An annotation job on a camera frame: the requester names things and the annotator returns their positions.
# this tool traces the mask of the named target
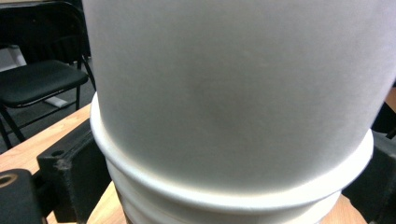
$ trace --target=wooden table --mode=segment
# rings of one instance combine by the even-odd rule
[[[396,88],[390,89],[387,98],[385,99],[385,103],[396,112]]]
[[[22,168],[32,174],[38,170],[36,157],[42,151],[53,145],[67,133],[75,129],[90,115],[91,106],[87,105],[65,119],[48,127],[41,133],[15,146],[0,155],[0,172]],[[50,224],[57,223],[51,213],[48,218]],[[100,202],[93,210],[88,223],[126,224],[120,202],[114,185],[111,183]],[[334,209],[327,215],[321,224],[366,224],[361,214],[350,204],[349,199],[341,196]]]

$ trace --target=black chair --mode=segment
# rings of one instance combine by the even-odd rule
[[[15,133],[22,142],[21,128],[51,115],[71,104],[79,109],[79,88],[95,82],[87,63],[86,30],[81,11],[65,2],[45,2],[0,6],[0,45],[18,46],[27,65],[0,73],[0,113],[10,131],[0,121],[0,133],[7,148]],[[81,65],[87,73],[80,71]],[[55,108],[20,126],[7,108],[20,108],[42,102],[65,91],[76,89],[76,101]]]

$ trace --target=gray carpet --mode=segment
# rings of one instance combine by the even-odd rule
[[[87,83],[81,86],[80,107],[89,104],[92,100],[93,95],[94,95],[94,89],[91,84],[91,81],[89,80]],[[76,99],[76,90],[64,92],[58,95],[58,97],[68,102],[74,101]],[[53,105],[49,105],[47,103],[39,103],[36,105],[32,105],[20,109],[9,108],[8,113],[12,118],[14,118],[15,122],[19,125],[19,124],[23,124],[26,121],[34,119],[42,114],[45,114],[47,111],[51,111],[53,108],[54,108]],[[26,138],[30,138],[35,134],[45,130],[50,125],[72,114],[73,112],[75,112],[75,105],[70,105],[69,107],[62,109],[59,112],[56,112],[44,119],[39,120],[38,122],[35,122],[27,127],[22,128],[21,132],[24,134]],[[3,118],[1,119],[3,121],[3,124],[6,126],[6,129],[9,130]],[[14,147],[20,143],[14,133],[11,133],[9,135],[9,139],[11,141],[12,146]],[[6,150],[7,150],[6,144],[3,138],[0,137],[0,154],[5,152]]]

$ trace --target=chair leg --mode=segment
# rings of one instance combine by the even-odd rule
[[[6,128],[3,125],[3,122],[0,120],[0,133],[3,136],[4,142],[6,143],[7,149],[11,149],[12,145],[9,141],[8,134],[6,132]]]
[[[3,116],[3,118],[6,120],[6,122],[8,123],[12,132],[14,132],[15,135],[17,135],[18,140],[20,140],[20,142],[23,142],[24,140],[26,140],[26,138],[21,133],[21,130],[18,128],[15,121],[11,118],[11,116],[8,114],[7,110],[3,106],[0,106],[0,113]]]
[[[76,87],[76,110],[79,110],[79,87]]]
[[[95,78],[93,77],[93,73],[92,70],[90,68],[90,65],[88,64],[85,56],[82,56],[82,61],[84,62],[84,67],[87,70],[88,76],[90,77],[91,83],[93,85],[93,89],[96,91],[96,82],[95,82]]]

